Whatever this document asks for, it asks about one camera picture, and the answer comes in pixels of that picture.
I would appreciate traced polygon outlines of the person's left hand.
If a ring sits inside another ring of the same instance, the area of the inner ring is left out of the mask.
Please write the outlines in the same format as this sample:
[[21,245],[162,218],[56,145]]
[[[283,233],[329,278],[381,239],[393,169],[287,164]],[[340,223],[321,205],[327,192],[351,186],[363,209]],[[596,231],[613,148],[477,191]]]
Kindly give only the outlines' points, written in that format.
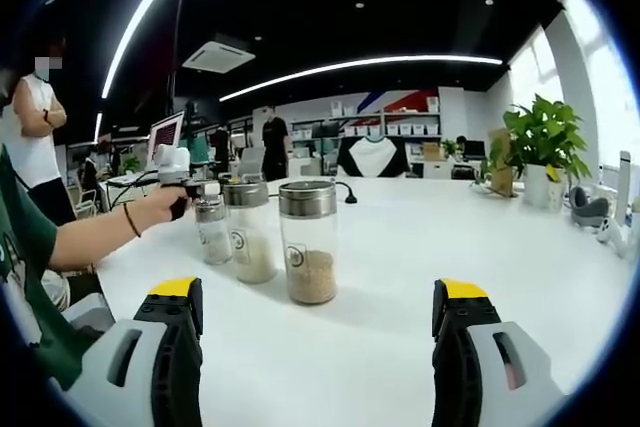
[[158,187],[142,199],[144,212],[151,225],[170,222],[173,219],[171,208],[182,197],[183,190],[178,187]]

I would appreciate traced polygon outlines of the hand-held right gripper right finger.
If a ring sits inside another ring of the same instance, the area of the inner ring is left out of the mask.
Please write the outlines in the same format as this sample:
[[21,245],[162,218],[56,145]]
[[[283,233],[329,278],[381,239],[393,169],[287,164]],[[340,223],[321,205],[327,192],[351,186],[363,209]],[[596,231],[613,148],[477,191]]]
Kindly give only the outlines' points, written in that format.
[[434,282],[434,426],[541,426],[564,402],[551,359],[469,282]]

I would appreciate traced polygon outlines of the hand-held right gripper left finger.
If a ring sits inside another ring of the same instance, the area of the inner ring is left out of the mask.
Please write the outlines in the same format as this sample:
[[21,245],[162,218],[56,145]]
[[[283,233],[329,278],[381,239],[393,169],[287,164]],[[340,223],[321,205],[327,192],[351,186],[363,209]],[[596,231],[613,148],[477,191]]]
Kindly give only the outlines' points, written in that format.
[[202,283],[161,282],[131,319],[115,320],[100,294],[64,313],[98,338],[63,396],[89,426],[199,426]]

